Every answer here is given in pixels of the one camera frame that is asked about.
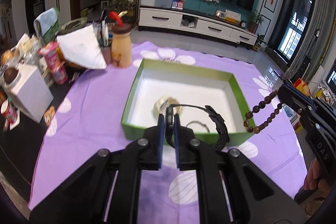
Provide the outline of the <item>person's right hand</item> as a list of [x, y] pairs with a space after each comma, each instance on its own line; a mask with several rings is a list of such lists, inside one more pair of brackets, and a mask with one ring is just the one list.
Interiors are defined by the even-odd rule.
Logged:
[[311, 162], [309, 170], [307, 171], [307, 175], [303, 182], [303, 189], [315, 190], [317, 188], [321, 191], [320, 197], [326, 198], [329, 195], [332, 186], [325, 178], [322, 177], [322, 166], [315, 158]]

